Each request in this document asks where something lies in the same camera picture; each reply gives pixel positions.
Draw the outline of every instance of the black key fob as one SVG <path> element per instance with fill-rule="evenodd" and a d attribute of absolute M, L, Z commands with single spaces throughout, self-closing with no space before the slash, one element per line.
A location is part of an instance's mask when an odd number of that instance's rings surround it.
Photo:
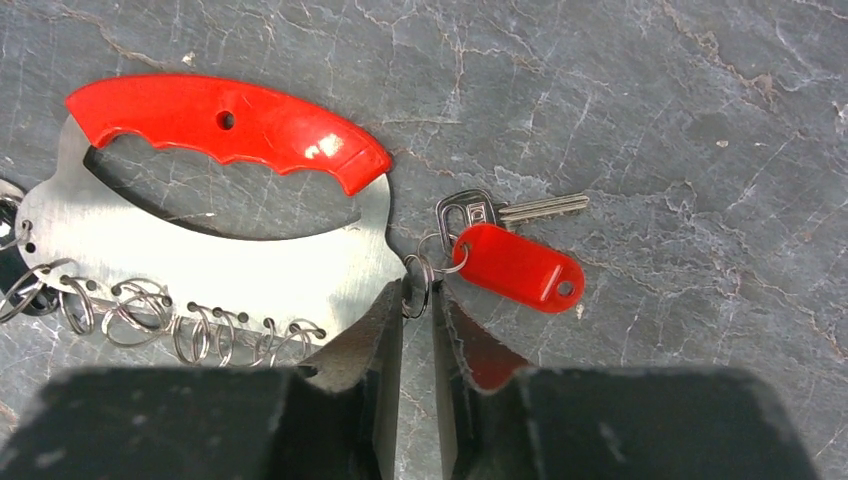
<path fill-rule="evenodd" d="M 0 245 L 8 245 L 15 240 L 15 215 L 17 207 L 15 204 L 0 200 Z M 0 251 L 0 295 L 5 296 L 14 284 L 29 270 L 18 248 L 10 247 Z M 36 288 L 38 279 L 30 276 L 9 298 L 12 307 L 18 306 Z M 48 287 L 41 287 L 41 291 L 23 309 L 22 313 L 31 316 L 47 315 L 56 310 L 59 302 L 59 292 Z"/>

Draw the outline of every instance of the red key tag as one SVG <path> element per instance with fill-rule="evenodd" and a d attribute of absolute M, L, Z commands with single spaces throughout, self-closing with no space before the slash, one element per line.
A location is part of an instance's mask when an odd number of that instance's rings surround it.
<path fill-rule="evenodd" d="M 546 313 L 573 307 L 583 296 L 583 269 L 571 257 L 497 225 L 466 229 L 453 247 L 462 278 Z"/>

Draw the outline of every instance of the red handle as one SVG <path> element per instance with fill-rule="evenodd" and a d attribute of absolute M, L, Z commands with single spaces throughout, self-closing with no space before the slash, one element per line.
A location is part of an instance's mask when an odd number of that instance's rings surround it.
<path fill-rule="evenodd" d="M 459 271 L 469 282 L 546 313 L 559 313 L 580 301 L 583 269 L 571 257 L 531 242 L 497 225 L 466 229 L 453 247 Z"/>
<path fill-rule="evenodd" d="M 131 75 L 86 85 L 65 100 L 88 140 L 103 148 L 123 133 L 156 148 L 245 160 L 279 174 L 320 170 L 354 195 L 391 166 L 365 130 L 299 98 L 249 83 L 186 74 Z"/>

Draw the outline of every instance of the metal plate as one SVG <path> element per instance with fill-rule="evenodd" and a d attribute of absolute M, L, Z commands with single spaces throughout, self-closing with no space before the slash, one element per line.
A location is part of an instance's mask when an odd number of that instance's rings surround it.
<path fill-rule="evenodd" d="M 21 255 L 30 266 L 68 260 L 44 276 L 57 289 L 62 275 L 97 282 L 93 298 L 145 278 L 166 285 L 178 314 L 189 302 L 245 312 L 241 328 L 267 332 L 297 319 L 327 331 L 322 345 L 358 320 L 386 283 L 406 269 L 386 243 L 391 203 L 380 176 L 355 197 L 361 217 L 345 227 L 291 240 L 236 240 L 193 232 L 142 209 L 103 184 L 84 165 L 91 145 L 72 117 L 59 138 L 56 174 L 24 197 L 16 228 L 33 223 Z"/>

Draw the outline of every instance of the marble surface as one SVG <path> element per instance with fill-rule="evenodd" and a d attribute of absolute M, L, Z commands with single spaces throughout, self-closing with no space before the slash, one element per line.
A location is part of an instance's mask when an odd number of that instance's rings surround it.
<path fill-rule="evenodd" d="M 0 177 L 29 189 L 52 174 L 69 92 L 164 70 L 266 85 L 365 126 L 394 156 L 398 252 L 463 188 L 585 191 L 584 214 L 521 230 L 581 262 L 581 304 L 543 315 L 451 278 L 476 318 L 546 366 L 748 368 L 822 477 L 848 476 L 848 4 L 221 3 L 0 3 Z M 355 214 L 318 173 L 223 168 L 138 138 L 93 163 L 139 205 L 222 234 L 285 238 Z M 439 478 L 431 351 L 430 320 L 410 322 L 402 479 Z M 174 364 L 169 352 L 19 317 L 0 327 L 0 440 L 51 375 Z"/>

